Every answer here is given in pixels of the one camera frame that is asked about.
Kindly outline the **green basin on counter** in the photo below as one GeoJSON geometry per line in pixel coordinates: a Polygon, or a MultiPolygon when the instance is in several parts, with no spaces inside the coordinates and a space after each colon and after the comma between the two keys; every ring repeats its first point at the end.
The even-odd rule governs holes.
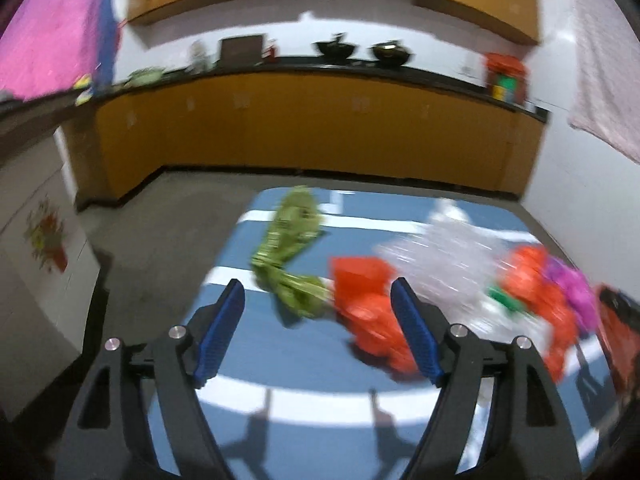
{"type": "Polygon", "coordinates": [[[125,82],[126,87],[142,87],[155,84],[163,79],[165,71],[161,67],[145,67],[134,70],[125,82]]]}

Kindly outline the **wooden lower kitchen cabinets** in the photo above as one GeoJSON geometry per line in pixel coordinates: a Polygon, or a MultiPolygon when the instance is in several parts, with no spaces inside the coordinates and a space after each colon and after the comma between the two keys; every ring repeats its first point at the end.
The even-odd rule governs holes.
{"type": "Polygon", "coordinates": [[[548,117],[352,75],[219,75],[83,105],[62,130],[82,202],[171,168],[323,172],[521,196],[548,117]]]}

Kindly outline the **green paw print bag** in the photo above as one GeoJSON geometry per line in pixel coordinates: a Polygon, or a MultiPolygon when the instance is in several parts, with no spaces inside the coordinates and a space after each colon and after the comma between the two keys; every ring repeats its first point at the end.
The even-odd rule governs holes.
{"type": "Polygon", "coordinates": [[[291,188],[250,258],[256,283],[296,318],[321,318],[329,301],[329,289],[317,275],[286,270],[292,259],[321,237],[321,220],[310,188],[291,188]]]}

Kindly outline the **clear plastic bag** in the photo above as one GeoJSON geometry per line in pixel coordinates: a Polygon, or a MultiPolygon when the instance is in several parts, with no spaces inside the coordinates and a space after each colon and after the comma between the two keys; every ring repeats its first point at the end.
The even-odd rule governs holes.
{"type": "Polygon", "coordinates": [[[439,307],[451,324],[483,339],[508,344],[526,336],[544,354],[551,325],[537,315],[511,313],[487,296],[506,268],[506,242],[476,226],[455,200],[439,198],[418,232],[398,235],[374,248],[422,300],[439,307]]]}

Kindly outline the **small green plastic scrap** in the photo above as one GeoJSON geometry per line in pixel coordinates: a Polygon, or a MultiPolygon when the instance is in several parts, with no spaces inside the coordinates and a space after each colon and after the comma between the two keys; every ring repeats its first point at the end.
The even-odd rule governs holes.
{"type": "Polygon", "coordinates": [[[497,285],[492,285],[487,289],[487,296],[497,301],[498,304],[501,304],[511,313],[526,311],[525,304],[497,285]]]}

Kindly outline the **flower sticker white cabinet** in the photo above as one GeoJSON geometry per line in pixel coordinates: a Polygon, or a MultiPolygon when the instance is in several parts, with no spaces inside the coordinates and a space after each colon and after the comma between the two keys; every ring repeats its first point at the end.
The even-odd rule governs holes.
{"type": "Polygon", "coordinates": [[[100,266],[55,140],[1,168],[1,411],[14,419],[81,355],[100,266]]]}

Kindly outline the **magenta blue hanging cloth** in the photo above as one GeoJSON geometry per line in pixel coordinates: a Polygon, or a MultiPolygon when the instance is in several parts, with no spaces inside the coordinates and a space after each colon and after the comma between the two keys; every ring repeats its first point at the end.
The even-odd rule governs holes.
{"type": "Polygon", "coordinates": [[[31,100],[114,78],[113,0],[23,0],[1,36],[1,91],[31,100]]]}

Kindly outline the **red bag with containers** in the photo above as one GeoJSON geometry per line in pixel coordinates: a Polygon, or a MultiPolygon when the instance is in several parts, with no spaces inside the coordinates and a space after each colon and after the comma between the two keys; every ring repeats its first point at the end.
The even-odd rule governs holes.
{"type": "Polygon", "coordinates": [[[527,98],[528,69],[511,55],[485,54],[486,89],[496,100],[523,106],[527,98]]]}

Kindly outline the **red plastic trash basket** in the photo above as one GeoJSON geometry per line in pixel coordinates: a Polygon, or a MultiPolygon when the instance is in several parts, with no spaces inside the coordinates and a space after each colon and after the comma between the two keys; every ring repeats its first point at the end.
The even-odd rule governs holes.
{"type": "Polygon", "coordinates": [[[619,396],[639,390],[639,301],[626,292],[601,285],[597,291],[598,338],[619,396]]]}

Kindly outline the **clear jar on counter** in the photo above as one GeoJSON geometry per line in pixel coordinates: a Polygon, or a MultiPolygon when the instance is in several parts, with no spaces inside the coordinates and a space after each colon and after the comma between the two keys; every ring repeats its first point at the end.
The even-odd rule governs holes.
{"type": "Polygon", "coordinates": [[[195,40],[189,49],[188,71],[192,74],[206,73],[210,70],[210,59],[206,44],[202,40],[195,40]]]}

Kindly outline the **large orange plastic bag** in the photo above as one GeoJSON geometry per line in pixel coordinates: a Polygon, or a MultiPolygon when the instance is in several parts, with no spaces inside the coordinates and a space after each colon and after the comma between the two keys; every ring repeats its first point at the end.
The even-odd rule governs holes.
{"type": "Polygon", "coordinates": [[[566,352],[578,341],[576,314],[559,285],[544,277],[549,254],[541,245],[518,245],[506,257],[500,287],[551,325],[551,342],[544,364],[555,382],[564,377],[566,352]]]}

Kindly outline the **magenta plastic bag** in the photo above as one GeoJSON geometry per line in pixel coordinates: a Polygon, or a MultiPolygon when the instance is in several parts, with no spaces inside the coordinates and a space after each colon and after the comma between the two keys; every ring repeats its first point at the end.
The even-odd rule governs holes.
{"type": "Polygon", "coordinates": [[[563,260],[549,256],[544,265],[544,278],[561,289],[566,303],[576,315],[580,336],[593,333],[599,323],[597,297],[585,274],[563,260]]]}

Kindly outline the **blue white striped tablecloth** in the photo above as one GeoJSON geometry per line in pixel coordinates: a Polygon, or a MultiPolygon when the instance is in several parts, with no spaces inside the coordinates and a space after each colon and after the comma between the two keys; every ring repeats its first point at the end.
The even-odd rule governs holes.
{"type": "MultiPolygon", "coordinates": [[[[209,427],[237,479],[399,479],[431,416],[439,390],[401,382],[352,353],[334,318],[285,326],[273,296],[248,263],[286,188],[268,188],[246,206],[186,315],[212,304],[232,278],[246,307],[221,369],[196,390],[209,427]]],[[[370,256],[378,244],[421,231],[434,198],[314,188],[327,214],[323,234],[292,271],[329,281],[331,257],[370,256]]],[[[473,224],[506,245],[538,243],[525,223],[495,206],[456,200],[473,224]]],[[[618,415],[597,336],[570,350],[559,393],[585,474],[618,415]]]]}

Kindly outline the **pink floral hanging cloth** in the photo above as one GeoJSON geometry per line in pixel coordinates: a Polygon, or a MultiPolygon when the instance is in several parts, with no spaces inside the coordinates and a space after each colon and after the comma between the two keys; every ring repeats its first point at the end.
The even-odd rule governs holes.
{"type": "Polygon", "coordinates": [[[577,88],[570,125],[639,160],[639,40],[615,0],[573,0],[577,88]]]}

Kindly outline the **small orange plastic bag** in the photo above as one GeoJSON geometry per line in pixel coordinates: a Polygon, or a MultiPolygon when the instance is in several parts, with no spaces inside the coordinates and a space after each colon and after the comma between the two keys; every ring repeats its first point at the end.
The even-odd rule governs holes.
{"type": "Polygon", "coordinates": [[[356,256],[332,258],[330,271],[334,307],[355,346],[400,376],[418,374],[390,303],[396,270],[378,257],[356,256]]]}

